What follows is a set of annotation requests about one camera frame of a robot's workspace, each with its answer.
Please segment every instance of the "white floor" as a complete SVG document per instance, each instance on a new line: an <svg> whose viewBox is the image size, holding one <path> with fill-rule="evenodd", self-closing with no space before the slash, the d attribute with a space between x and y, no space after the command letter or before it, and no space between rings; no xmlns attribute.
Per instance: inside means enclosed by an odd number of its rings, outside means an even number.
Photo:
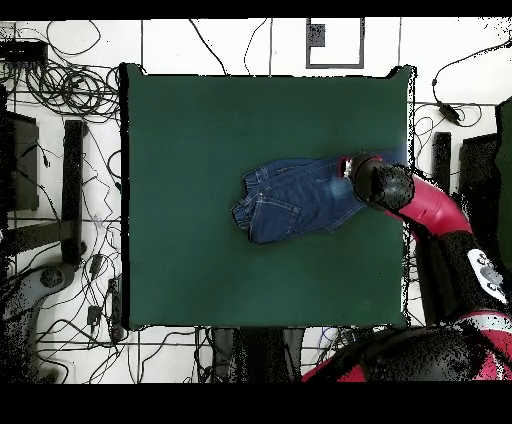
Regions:
<svg viewBox="0 0 512 424"><path fill-rule="evenodd" d="M115 67L120 62L133 62L142 64L148 73L173 74L222 74L222 68L215 57L206 49L193 26L187 20L151 20L151 21L94 21L101 32L101 39L86 53L76 56L65 56L72 63L87 65L101 65ZM510 18L366 18L365 22L365 66L364 69L337 69L337 70L311 70L305 68L305 18L250 18L237 20L195 20L195 23L206 42L223 62L227 73L232 75L245 75L247 73L268 75L293 76L333 76L333 75L365 75L384 77L394 66L413 65L417 68L416 78L416 108L418 110L415 121L423 119L417 128L421 134L421 142L425 143L429 137L430 126L441 121L437 108L428 105L434 102L432 94L432 79L436 72L444 65L463 58L480 49L498 45L509 38L512 24ZM252 43L246 53L253 31L262 24L254 34ZM39 38L46 35L48 22L24 21L17 22L18 37ZM9 31L9 24L0 23L5 31ZM98 38L93 25L88 21L67 21L53 23L49 30L52 43L64 52L80 52L91 46ZM50 51L50 57L58 60ZM18 90L26 90L23 82ZM510 49L496 51L470 58L461 63L448 67L438 77L436 93L440 100L454 106L465 103L479 104L482 117L478 124L469 128L456 127L446 121L441 122L434 131L449 131L452 133L452 172L458 171L458 151L463 139L477 135L489 134L496 131L496 117L494 106L512 96L512 52ZM51 162L50 168L45 168L43 158L40 158L39 183L44 186L52 199L55 209L61 210L62 190L62 139L63 122L60 116L40 105L23 102L33 102L31 94L16 94L10 97L9 108L16 112L35 117L37 119L40 139L39 143L52 152L47 153ZM472 124L478 118L479 111L475 106L461 106L465 113L464 124ZM90 124L91 135L84 141L86 159L90 165L84 163L84 181L96 176L84 186L84 196L90 212L84 208L83 212L83 239L89 248L95 244L98 234L98 243L101 243L107 232L108 220L117 220L121 215L120 194L114 187L113 179L106 170L104 161L116 150L121 148L119 129L115 121L103 124ZM430 170L430 144L426 144L419 158L419 166L425 171ZM120 172L119 155L112 161L112 170ZM451 191L457 187L457 175L452 176ZM40 193L40 207L37 211L19 212L11 217L10 226L24 226L41 222L41 220L54 220L49 202L43 193ZM118 222L111 223L110 234L113 234L111 244L120 248ZM102 253L111 254L115 250L105 244ZM31 251L20 254L16 258L16 267L26 266L34 254ZM58 258L60 248L55 247L38 256L33 265L44 264L49 260ZM120 258L114 260L116 274L122 270ZM65 291L49 297L45 306L52 306L57 302L73 298L82 289L81 273L77 273L76 281ZM96 295L105 292L107 280L114 275L114 270L108 270L96 281ZM409 309L417 318L412 319L413 324L424 320L421 301L417 299L419 288L413 284L409 291ZM86 324L87 303L81 309L84 301L83 295L77 296L73 301L58 305L41 312L38 331L44 332L59 319L71 319L78 328ZM64 327L59 323L54 330ZM114 365L104 373L101 383L132 383L128 368L131 364L131 373L136 377L138 356L140 360L152 355L161 345L165 336L172 331L188 332L192 328L165 328L153 327L133 333L124 345L122 352ZM309 328L304 338L302 363L311 364L316 361L319 343L326 346L326 339L320 342L321 328ZM99 340L108 340L106 326L100 328ZM41 355L57 362L66 364L70 373L66 383L83 383L89 380L92 372L100 366L115 350L96 347L86 350L87 339L77 331L66 326L55 334L48 334L39 344ZM143 382L182 382L190 377L194 364L193 352L194 336L169 336L162 350L145 365ZM207 348L201 349L201 359L206 364L211 358ZM304 365L302 371L309 369Z"/></svg>

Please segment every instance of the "black metal bar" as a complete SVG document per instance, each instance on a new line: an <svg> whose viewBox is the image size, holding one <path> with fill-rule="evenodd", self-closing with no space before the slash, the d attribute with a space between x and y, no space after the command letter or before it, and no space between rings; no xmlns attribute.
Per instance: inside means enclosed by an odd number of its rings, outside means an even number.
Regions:
<svg viewBox="0 0 512 424"><path fill-rule="evenodd" d="M2 253L6 256L14 256L47 244L72 239L73 227L73 221L64 221L60 224L53 222L6 230L3 233Z"/></svg>
<svg viewBox="0 0 512 424"><path fill-rule="evenodd" d="M62 220L72 221L72 236L61 243L62 261L80 264L82 256L82 158L87 126L79 120L64 124Z"/></svg>

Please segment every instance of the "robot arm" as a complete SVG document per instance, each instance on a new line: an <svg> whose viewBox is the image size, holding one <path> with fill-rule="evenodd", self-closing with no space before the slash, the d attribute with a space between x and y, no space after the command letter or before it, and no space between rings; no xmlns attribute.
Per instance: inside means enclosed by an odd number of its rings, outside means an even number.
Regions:
<svg viewBox="0 0 512 424"><path fill-rule="evenodd" d="M416 239L418 267L428 276L420 276L427 325L479 310L508 313L502 278L451 197L408 168L375 156L361 154L341 166L361 200L421 233Z"/></svg>
<svg viewBox="0 0 512 424"><path fill-rule="evenodd" d="M512 379L512 322L502 278L457 204L408 168L376 156L343 158L340 176L351 180L362 201L415 233L427 327L388 329L351 343L303 381Z"/></svg>

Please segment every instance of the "jeans pocket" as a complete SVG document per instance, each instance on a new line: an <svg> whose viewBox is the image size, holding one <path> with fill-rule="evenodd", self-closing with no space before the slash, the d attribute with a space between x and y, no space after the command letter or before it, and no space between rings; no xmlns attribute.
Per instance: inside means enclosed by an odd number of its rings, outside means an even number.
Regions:
<svg viewBox="0 0 512 424"><path fill-rule="evenodd" d="M251 241L272 243L292 235L299 213L298 206L259 195L251 220Z"/></svg>

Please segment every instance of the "black device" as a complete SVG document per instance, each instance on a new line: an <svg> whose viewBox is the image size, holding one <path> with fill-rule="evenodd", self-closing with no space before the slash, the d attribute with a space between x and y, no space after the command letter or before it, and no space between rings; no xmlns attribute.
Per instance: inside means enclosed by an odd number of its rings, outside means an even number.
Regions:
<svg viewBox="0 0 512 424"><path fill-rule="evenodd" d="M122 278L112 278L108 282L108 291L112 295L112 314L110 316L110 340L117 344L124 338L124 328L121 325L121 287Z"/></svg>
<svg viewBox="0 0 512 424"><path fill-rule="evenodd" d="M450 159L452 134L436 132L432 142L432 178L439 188L450 194Z"/></svg>
<svg viewBox="0 0 512 424"><path fill-rule="evenodd" d="M9 70L36 69L48 62L48 44L44 41L8 39L0 41L0 63Z"/></svg>

